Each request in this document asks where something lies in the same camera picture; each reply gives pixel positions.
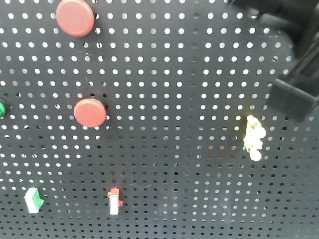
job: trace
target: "white connector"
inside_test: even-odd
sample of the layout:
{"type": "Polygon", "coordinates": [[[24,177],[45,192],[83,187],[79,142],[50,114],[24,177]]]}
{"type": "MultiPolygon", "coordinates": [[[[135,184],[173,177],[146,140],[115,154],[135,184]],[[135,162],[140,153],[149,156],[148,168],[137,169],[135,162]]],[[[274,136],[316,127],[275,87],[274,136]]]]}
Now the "white connector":
{"type": "Polygon", "coordinates": [[[265,129],[261,126],[259,120],[253,116],[247,116],[246,135],[244,145],[253,161],[261,159],[261,153],[258,151],[263,148],[263,142],[260,140],[266,136],[265,129]]]}
{"type": "Polygon", "coordinates": [[[119,207],[123,205],[123,201],[120,200],[120,189],[112,188],[108,197],[110,199],[110,215],[118,215],[119,207]]]}

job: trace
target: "black pegboard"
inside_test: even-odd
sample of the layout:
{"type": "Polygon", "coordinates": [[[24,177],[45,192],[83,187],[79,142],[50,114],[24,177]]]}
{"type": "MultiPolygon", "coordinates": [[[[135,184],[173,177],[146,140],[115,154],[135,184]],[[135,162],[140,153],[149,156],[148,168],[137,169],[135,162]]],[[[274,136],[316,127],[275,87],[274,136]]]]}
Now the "black pegboard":
{"type": "Polygon", "coordinates": [[[222,0],[87,2],[83,38],[59,29],[57,0],[0,3],[0,237],[318,238],[318,111],[296,123],[266,105],[290,40],[222,0]],[[87,129],[73,107],[92,94],[109,119],[87,129]],[[259,162],[249,114],[267,130],[259,162]]]}

